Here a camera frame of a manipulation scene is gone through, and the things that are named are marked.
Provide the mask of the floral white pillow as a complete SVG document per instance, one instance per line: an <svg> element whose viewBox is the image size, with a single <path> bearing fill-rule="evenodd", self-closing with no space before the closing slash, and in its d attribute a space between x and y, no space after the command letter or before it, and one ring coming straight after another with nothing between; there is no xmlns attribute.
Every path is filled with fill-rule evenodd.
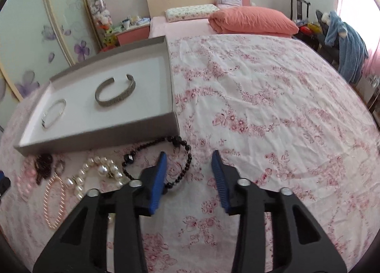
<svg viewBox="0 0 380 273"><path fill-rule="evenodd" d="M167 22L207 19L219 8L213 4L170 8L165 11Z"/></svg>

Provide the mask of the folded orange duvet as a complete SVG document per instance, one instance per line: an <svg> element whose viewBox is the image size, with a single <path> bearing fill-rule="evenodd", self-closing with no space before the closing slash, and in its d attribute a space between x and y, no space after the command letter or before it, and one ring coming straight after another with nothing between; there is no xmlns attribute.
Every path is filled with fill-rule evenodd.
<svg viewBox="0 0 380 273"><path fill-rule="evenodd" d="M239 6L212 13L209 24L219 34L287 35L298 33L296 24L282 12L259 6Z"/></svg>

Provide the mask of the pink bedside table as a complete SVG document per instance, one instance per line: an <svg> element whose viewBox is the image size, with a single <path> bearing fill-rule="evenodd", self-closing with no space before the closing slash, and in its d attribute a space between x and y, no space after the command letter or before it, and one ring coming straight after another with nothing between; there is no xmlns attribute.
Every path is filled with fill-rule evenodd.
<svg viewBox="0 0 380 273"><path fill-rule="evenodd" d="M136 26L116 34L120 46L149 38L150 24Z"/></svg>

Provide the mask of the blue plush robe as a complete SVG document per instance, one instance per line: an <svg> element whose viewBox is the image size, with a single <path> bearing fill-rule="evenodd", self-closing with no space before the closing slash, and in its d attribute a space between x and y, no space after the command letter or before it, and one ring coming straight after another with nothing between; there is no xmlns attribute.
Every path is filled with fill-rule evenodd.
<svg viewBox="0 0 380 273"><path fill-rule="evenodd" d="M343 22L335 11L329 13L327 24L325 44L333 46L336 38L339 38L338 73L349 84L357 84L365 60L369 57L366 44L360 34Z"/></svg>

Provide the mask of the plush toy display tube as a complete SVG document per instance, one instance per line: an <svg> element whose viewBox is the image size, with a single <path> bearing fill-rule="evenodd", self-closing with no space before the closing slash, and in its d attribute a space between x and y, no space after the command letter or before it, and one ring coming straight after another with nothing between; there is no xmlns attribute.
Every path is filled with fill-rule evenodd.
<svg viewBox="0 0 380 273"><path fill-rule="evenodd" d="M109 36L113 33L113 21L105 0L88 0L92 21L102 48L109 46Z"/></svg>

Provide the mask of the dark wooden chair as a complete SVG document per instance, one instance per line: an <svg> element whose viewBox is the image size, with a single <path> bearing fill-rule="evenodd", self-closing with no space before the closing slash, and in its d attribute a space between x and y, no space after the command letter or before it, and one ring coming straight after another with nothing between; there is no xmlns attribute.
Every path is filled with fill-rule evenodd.
<svg viewBox="0 0 380 273"><path fill-rule="evenodd" d="M311 3L306 0L290 0L290 19L298 27L298 35L301 29L309 23L309 10Z"/></svg>

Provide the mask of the pink floral tablecloth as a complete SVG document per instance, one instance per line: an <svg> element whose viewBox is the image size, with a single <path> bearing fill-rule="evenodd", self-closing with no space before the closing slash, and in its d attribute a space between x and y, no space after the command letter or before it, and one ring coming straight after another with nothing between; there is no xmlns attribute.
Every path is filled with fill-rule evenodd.
<svg viewBox="0 0 380 273"><path fill-rule="evenodd" d="M192 163L143 224L150 272L227 272L238 218L220 205L211 154L259 187L292 189L348 268L379 230L379 131L333 67L276 37L186 37L169 45Z"/></svg>

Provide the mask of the pink curtain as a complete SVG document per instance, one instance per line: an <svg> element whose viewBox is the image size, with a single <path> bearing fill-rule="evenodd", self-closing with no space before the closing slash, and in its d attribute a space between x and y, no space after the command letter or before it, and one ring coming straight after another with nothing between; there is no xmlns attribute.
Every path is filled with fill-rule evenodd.
<svg viewBox="0 0 380 273"><path fill-rule="evenodd" d="M379 7L375 0L337 0L337 13L366 44L365 76L379 76Z"/></svg>

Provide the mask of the silver thin bangle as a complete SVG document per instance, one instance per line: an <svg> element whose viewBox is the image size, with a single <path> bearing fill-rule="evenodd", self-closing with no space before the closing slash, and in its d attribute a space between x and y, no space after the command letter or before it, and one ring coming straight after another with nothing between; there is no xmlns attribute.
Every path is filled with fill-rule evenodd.
<svg viewBox="0 0 380 273"><path fill-rule="evenodd" d="M45 110L41 118L41 125L43 129L49 129L64 113L66 109L66 100L59 99L52 103L48 109Z"/></svg>

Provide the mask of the grey cardboard tray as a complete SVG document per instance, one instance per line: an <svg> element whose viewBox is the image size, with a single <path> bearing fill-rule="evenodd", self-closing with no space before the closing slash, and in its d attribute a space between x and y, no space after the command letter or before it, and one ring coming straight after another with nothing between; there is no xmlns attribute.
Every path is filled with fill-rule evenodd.
<svg viewBox="0 0 380 273"><path fill-rule="evenodd" d="M41 118L59 99L61 118ZM14 141L22 155L86 151L180 133L165 36L100 53L68 68L39 89Z"/></svg>

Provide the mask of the wardrobe with flower doors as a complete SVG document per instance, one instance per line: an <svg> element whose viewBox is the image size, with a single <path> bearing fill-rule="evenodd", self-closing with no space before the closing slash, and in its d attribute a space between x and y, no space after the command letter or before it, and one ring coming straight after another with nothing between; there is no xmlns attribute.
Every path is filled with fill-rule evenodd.
<svg viewBox="0 0 380 273"><path fill-rule="evenodd" d="M98 52L85 0L1 0L1 128L22 99Z"/></svg>

